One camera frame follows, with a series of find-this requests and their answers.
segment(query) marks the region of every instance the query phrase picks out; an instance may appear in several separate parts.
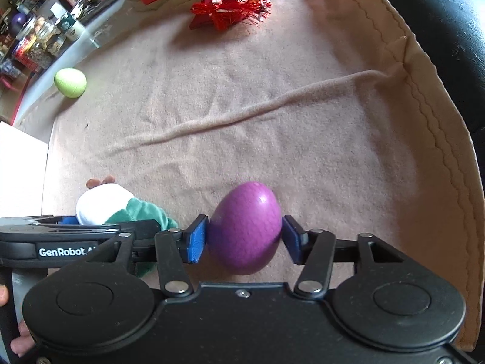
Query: black leather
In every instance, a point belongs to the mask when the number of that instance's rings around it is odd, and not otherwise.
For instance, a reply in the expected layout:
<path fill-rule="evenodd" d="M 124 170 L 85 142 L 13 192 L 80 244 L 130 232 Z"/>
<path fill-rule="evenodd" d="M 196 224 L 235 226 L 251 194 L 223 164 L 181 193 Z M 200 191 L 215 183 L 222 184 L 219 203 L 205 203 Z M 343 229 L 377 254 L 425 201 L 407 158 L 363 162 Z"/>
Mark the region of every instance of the black leather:
<path fill-rule="evenodd" d="M 485 0 L 389 0 L 436 65 L 485 181 Z"/>

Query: red decoration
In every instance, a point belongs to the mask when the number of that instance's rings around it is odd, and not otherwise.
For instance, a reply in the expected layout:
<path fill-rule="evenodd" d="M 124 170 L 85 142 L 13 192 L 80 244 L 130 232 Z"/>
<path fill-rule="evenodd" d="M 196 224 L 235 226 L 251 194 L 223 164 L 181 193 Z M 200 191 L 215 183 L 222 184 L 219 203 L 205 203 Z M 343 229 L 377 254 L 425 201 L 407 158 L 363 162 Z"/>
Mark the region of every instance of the red decoration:
<path fill-rule="evenodd" d="M 255 24 L 263 22 L 270 10 L 270 0 L 201 0 L 192 5 L 191 11 L 196 16 L 190 28 L 214 23 L 216 29 L 226 30 L 242 21 Z"/>

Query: green egg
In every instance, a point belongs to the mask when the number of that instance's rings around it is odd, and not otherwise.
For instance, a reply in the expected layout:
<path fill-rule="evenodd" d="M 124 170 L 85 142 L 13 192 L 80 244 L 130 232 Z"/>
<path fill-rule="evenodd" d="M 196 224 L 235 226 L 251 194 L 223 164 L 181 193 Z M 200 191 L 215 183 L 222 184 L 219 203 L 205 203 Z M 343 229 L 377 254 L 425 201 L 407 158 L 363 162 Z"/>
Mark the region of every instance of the green egg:
<path fill-rule="evenodd" d="M 77 98 L 86 90 L 87 79 L 75 68 L 63 68 L 54 76 L 54 84 L 64 96 Z"/>

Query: blue gripper pad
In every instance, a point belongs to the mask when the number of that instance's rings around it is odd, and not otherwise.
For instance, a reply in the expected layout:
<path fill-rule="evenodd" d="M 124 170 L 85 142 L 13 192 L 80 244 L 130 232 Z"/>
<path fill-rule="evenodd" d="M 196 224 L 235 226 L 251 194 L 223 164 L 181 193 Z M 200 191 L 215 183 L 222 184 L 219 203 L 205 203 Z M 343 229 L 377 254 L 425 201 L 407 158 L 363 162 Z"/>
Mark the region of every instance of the blue gripper pad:
<path fill-rule="evenodd" d="M 63 216 L 59 224 L 78 225 L 79 221 L 76 216 Z"/>
<path fill-rule="evenodd" d="M 206 227 L 209 219 L 199 215 L 195 221 L 183 232 L 186 249 L 181 250 L 182 261 L 196 264 L 202 256 L 206 244 Z"/>
<path fill-rule="evenodd" d="M 304 264 L 302 246 L 307 243 L 308 235 L 291 215 L 283 216 L 281 239 L 293 262 L 297 265 Z"/>

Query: round knob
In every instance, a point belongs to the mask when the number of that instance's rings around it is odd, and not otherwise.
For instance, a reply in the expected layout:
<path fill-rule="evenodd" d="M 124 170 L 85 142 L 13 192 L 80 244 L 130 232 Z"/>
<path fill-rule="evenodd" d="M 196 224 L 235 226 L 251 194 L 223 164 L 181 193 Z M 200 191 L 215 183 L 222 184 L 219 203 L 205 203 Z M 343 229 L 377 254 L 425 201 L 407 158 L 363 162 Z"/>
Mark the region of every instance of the round knob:
<path fill-rule="evenodd" d="M 453 339 L 465 303 L 447 281 L 421 266 L 376 266 L 341 283 L 332 306 L 350 332 L 370 345 L 418 351 Z"/>
<path fill-rule="evenodd" d="M 152 315 L 151 289 L 118 265 L 81 262 L 67 268 L 69 279 L 64 269 L 52 274 L 27 293 L 22 307 L 28 328 L 46 346 L 70 354 L 109 351 Z"/>

